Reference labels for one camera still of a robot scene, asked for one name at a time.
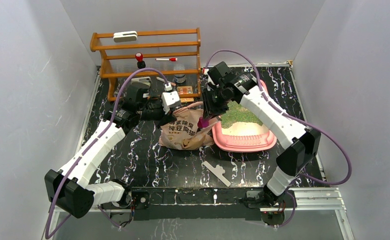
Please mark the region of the pink cat litter box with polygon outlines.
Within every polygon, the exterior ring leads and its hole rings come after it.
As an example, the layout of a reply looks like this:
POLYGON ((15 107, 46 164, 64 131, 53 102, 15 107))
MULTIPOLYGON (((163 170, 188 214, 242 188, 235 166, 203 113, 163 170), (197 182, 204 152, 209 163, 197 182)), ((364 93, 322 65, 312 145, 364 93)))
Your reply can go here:
POLYGON ((247 108, 235 101, 213 126, 215 145, 227 152, 253 153, 271 149, 277 142, 275 135, 247 108))

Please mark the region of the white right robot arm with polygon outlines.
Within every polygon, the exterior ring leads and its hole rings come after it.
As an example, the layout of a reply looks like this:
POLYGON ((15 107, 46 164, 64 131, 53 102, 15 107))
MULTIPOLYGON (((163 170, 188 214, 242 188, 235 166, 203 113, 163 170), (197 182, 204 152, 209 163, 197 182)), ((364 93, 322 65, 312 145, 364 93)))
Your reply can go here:
POLYGON ((258 71, 254 72, 233 71, 223 61, 206 68, 208 86, 202 92, 204 113, 198 126, 204 128, 212 118, 229 109, 229 102, 236 102, 276 136, 284 150, 276 159, 277 168, 264 186, 262 197, 267 205, 277 207, 283 202, 284 192, 291 182, 316 156, 321 133, 287 115, 264 90, 258 71))

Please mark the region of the cat litter bag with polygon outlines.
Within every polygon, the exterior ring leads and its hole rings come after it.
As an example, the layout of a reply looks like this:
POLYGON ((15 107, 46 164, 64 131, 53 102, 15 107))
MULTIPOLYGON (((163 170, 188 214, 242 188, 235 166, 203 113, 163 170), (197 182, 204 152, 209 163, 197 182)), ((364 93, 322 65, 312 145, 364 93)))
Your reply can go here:
POLYGON ((162 147, 183 151, 213 145, 214 140, 209 132, 219 121, 213 118, 206 123, 206 127, 198 127, 199 118, 203 116, 203 110, 199 108, 202 104, 198 101, 176 110, 173 113, 176 121, 161 127, 159 144, 162 147))

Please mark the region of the grey bag sealing clip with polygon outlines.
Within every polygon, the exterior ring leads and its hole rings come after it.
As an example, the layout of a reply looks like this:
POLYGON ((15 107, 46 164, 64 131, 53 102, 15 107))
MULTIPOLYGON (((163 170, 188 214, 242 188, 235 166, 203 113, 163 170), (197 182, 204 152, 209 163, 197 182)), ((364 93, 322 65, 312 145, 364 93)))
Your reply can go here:
POLYGON ((230 187, 231 183, 228 179, 225 178, 225 170, 222 166, 217 164, 216 166, 212 166, 206 160, 202 162, 202 165, 206 167, 214 176, 217 177, 219 181, 221 181, 226 187, 230 187))

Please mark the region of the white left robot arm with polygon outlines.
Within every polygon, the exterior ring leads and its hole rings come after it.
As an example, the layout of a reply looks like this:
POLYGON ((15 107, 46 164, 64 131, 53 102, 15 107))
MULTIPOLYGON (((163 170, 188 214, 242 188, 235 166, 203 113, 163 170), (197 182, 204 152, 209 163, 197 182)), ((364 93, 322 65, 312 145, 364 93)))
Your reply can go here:
POLYGON ((111 150, 140 121, 155 121, 159 126, 172 121, 180 98, 169 82, 160 96, 151 97, 144 83, 124 84, 124 94, 115 101, 94 134, 59 170, 49 170, 45 185, 53 208, 59 207, 75 218, 85 216, 94 206, 114 203, 120 208, 132 205, 131 188, 121 180, 90 184, 90 179, 111 150))

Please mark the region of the orange wooden shelf rack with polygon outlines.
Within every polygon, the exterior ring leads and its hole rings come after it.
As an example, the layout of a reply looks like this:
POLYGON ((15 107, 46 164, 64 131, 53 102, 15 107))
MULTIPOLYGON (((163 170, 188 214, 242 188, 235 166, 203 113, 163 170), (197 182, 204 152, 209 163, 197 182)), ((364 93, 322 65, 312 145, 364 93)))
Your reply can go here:
POLYGON ((183 97, 201 96, 200 61, 201 31, 197 28, 137 31, 138 39, 129 42, 114 42, 114 33, 93 33, 89 49, 99 52, 101 65, 99 75, 108 79, 107 99, 115 100, 115 90, 119 79, 130 76, 138 70, 136 53, 142 53, 146 67, 155 68, 166 76, 186 73, 194 77, 187 85, 193 87, 193 93, 183 97), (178 58, 178 61, 156 61, 156 58, 178 58), (176 65, 184 65, 186 70, 174 71, 176 65))

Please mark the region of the purple litter scoop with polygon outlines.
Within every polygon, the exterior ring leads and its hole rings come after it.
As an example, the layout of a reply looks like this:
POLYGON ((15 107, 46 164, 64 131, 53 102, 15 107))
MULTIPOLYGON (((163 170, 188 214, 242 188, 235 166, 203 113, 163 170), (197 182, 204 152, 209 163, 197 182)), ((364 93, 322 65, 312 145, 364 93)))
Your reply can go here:
POLYGON ((204 128, 209 128, 212 127, 215 123, 217 122, 215 117, 200 117, 198 122, 197 122, 197 127, 198 129, 204 129, 204 128))

